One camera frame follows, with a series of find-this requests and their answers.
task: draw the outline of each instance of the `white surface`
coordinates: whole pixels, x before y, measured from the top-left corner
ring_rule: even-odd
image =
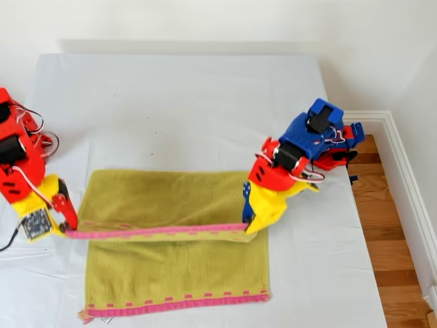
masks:
[[[437,48],[432,51],[411,84],[393,108],[393,119],[410,160],[429,217],[437,233],[437,185],[435,124]]]
[[[432,106],[436,97],[436,81],[437,48],[429,54],[393,108],[393,119],[399,132],[397,137],[400,136],[398,141],[403,145],[403,155],[408,157],[407,162],[414,182],[408,187],[409,190],[417,191],[416,208],[413,208],[413,212],[405,208],[409,205],[406,199],[400,199],[396,205],[423,295],[428,295],[428,288],[437,281],[437,202],[434,190],[437,185],[437,152],[434,144],[437,112]],[[395,191],[393,197],[401,191],[398,188],[391,190]],[[413,219],[415,217],[420,218],[419,226]]]
[[[264,137],[278,137],[318,96],[326,95],[310,57],[44,55],[26,105],[59,133],[49,167],[79,198],[97,168],[249,169]],[[2,207],[5,241],[16,221]],[[0,327],[82,327],[86,250],[83,241],[28,245],[20,235],[0,254]],[[110,326],[386,327],[344,168],[328,174],[320,193],[290,199],[269,229],[269,261],[267,303],[114,318]]]
[[[384,110],[437,34],[434,0],[2,0],[1,9],[0,85],[21,99],[41,53],[306,53],[340,108]]]

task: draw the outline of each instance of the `white tablecloth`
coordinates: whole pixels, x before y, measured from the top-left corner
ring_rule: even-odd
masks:
[[[66,180],[77,208],[94,169],[249,170],[264,138],[281,135],[317,97],[326,94],[310,57],[43,55],[25,103],[59,135],[47,171]],[[269,302],[109,326],[386,327],[346,170],[288,205],[269,228]],[[3,200],[0,211],[4,244],[16,218]],[[0,327],[82,327],[86,252],[85,241],[29,244],[21,232],[0,254]]]

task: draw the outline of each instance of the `yellow 3d printed part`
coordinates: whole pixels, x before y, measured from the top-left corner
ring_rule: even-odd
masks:
[[[45,198],[51,200],[59,191],[57,175],[46,176],[37,189]],[[29,241],[35,241],[47,234],[64,236],[51,217],[46,202],[34,191],[11,205],[18,215],[18,220],[22,220]]]
[[[305,189],[318,192],[319,189],[314,184],[296,181],[293,187],[286,191],[272,191],[251,182],[251,193],[249,204],[255,213],[251,224],[246,229],[247,234],[266,228],[279,220],[287,208],[285,199],[292,197]]]

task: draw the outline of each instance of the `folded towel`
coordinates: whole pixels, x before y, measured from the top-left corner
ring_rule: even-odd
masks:
[[[249,242],[242,223],[246,172],[95,171],[70,238]]]
[[[88,246],[84,319],[268,298],[267,230],[250,243],[91,241]]]

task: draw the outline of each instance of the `pink stripe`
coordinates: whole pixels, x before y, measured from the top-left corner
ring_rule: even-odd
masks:
[[[248,302],[267,302],[268,299],[269,299],[268,295],[222,297],[220,299],[191,299],[187,301],[145,305],[140,307],[130,307],[130,308],[123,308],[123,309],[106,309],[106,310],[87,309],[87,315],[93,317],[134,316],[137,314],[161,312],[161,311],[168,311],[168,310],[178,310],[178,309],[185,309],[185,308],[195,308],[198,306],[230,305],[230,304],[241,304],[241,303],[248,303]]]
[[[138,234],[175,234],[178,232],[200,232],[200,231],[232,231],[237,233],[246,229],[247,223],[224,223],[224,224],[206,224],[206,225],[188,225],[188,226],[173,226],[159,227],[148,229],[133,229],[133,230],[111,230],[111,231],[94,231],[82,232],[78,230],[67,230],[66,236],[75,239],[103,239],[121,236],[134,236]]]

